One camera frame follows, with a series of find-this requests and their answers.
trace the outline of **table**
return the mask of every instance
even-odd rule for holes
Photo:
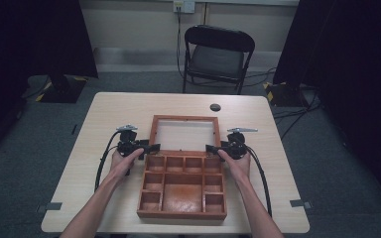
[[[217,103],[221,110],[209,106]],[[60,210],[48,210],[42,223],[45,232],[62,232],[94,192],[100,158],[115,128],[126,124],[138,127],[137,140],[149,139],[154,115],[217,117],[220,139],[226,141],[227,129],[257,128],[245,133],[246,144],[257,153],[270,189],[273,217],[283,233],[306,233],[310,225],[302,206],[290,200],[300,199],[289,162],[266,98],[261,96],[97,93],[86,115],[67,161],[52,202],[61,202]],[[102,178],[108,173],[108,157]],[[98,232],[152,234],[245,234],[250,233],[244,205],[229,169],[225,166],[227,217],[223,221],[139,218],[136,210],[142,183],[144,161],[136,161],[131,175],[114,192]],[[251,181],[266,205],[259,172],[252,164]]]

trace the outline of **chair seat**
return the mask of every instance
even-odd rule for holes
[[[224,76],[238,80],[242,73],[244,54],[203,46],[196,46],[189,64],[189,72]]]

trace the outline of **person's right hand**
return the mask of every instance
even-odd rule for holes
[[[223,150],[218,150],[218,155],[224,159],[230,167],[231,175],[234,180],[240,181],[242,179],[249,179],[250,171],[250,154],[246,153],[240,160],[233,160]]]

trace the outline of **person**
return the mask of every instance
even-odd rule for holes
[[[143,149],[138,149],[125,158],[123,158],[117,150],[112,154],[112,162],[108,175],[82,210],[65,228],[61,235],[62,238],[94,237],[114,190],[123,182],[127,171],[132,168],[134,160],[143,152]],[[228,163],[231,175],[241,193],[252,237],[284,237],[259,200],[250,182],[249,153],[240,160],[231,159],[227,153],[222,150],[218,150],[218,155]]]

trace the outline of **hand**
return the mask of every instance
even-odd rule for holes
[[[140,148],[125,158],[122,157],[117,150],[113,152],[110,172],[118,178],[117,184],[120,184],[123,181],[128,170],[134,166],[135,159],[143,152],[144,149]]]
[[[234,180],[240,181],[242,179],[249,179],[250,171],[250,154],[246,153],[240,160],[233,160],[223,150],[218,150],[218,155],[224,159],[230,167],[231,175]]]

